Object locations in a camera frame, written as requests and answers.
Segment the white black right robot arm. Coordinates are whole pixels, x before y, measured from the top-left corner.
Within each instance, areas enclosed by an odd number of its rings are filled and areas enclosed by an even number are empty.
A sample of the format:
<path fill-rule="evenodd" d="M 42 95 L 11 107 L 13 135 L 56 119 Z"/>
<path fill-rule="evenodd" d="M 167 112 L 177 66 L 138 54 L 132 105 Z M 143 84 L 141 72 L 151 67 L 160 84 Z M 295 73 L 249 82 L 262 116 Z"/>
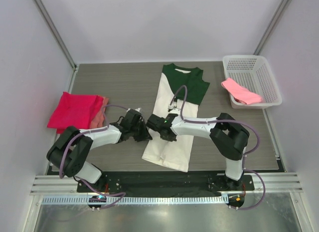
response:
<path fill-rule="evenodd" d="M 194 137 L 209 139 L 226 161 L 221 188 L 235 190 L 242 186 L 243 154 L 249 132 L 228 114 L 208 119 L 181 117 L 177 113 L 169 113 L 164 118 L 153 114 L 146 126 L 153 139 L 145 149 L 144 160 L 187 172 Z"/>

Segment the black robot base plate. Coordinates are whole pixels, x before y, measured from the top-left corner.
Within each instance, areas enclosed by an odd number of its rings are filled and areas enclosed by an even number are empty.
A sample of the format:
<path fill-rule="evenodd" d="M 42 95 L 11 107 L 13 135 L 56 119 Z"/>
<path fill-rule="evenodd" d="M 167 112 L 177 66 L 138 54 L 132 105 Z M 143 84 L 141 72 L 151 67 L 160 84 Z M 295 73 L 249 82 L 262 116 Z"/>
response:
<path fill-rule="evenodd" d="M 78 192 L 89 190 L 89 186 L 99 192 L 160 192 L 163 188 L 191 188 L 204 191 L 253 191 L 255 189 L 251 175 L 244 173 L 239 181 L 226 177 L 223 171 L 145 171 L 145 172 L 103 172 L 95 183 L 78 182 Z"/>

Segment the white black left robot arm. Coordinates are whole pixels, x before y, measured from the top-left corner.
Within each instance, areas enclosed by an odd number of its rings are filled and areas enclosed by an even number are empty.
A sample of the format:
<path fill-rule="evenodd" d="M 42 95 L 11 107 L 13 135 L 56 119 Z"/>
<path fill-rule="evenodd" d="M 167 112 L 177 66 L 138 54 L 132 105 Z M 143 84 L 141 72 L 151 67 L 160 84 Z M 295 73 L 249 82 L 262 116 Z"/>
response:
<path fill-rule="evenodd" d="M 102 170 L 87 162 L 92 149 L 122 143 L 130 138 L 136 142 L 149 141 L 145 120 L 138 109 L 129 109 L 125 116 L 108 126 L 95 129 L 67 127 L 49 149 L 46 158 L 59 169 L 60 177 L 75 177 L 83 185 L 102 192 L 107 184 Z"/>

